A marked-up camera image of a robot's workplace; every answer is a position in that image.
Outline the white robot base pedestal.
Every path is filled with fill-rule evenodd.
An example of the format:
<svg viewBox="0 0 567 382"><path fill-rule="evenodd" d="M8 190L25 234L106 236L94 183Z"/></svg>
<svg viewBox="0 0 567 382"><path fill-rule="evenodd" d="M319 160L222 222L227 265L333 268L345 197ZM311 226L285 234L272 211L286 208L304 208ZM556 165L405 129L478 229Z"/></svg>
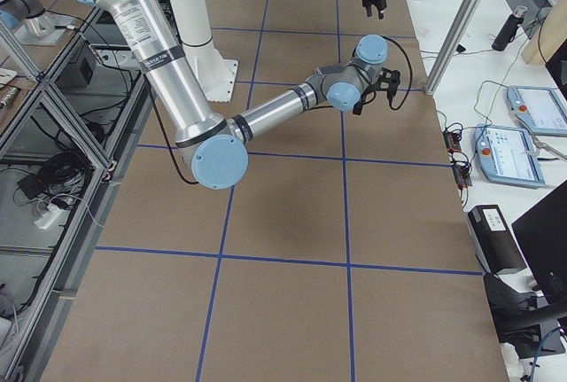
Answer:
<svg viewBox="0 0 567 382"><path fill-rule="evenodd" d="M206 99L228 103L232 98L238 62L216 49L206 0L169 0L180 42Z"/></svg>

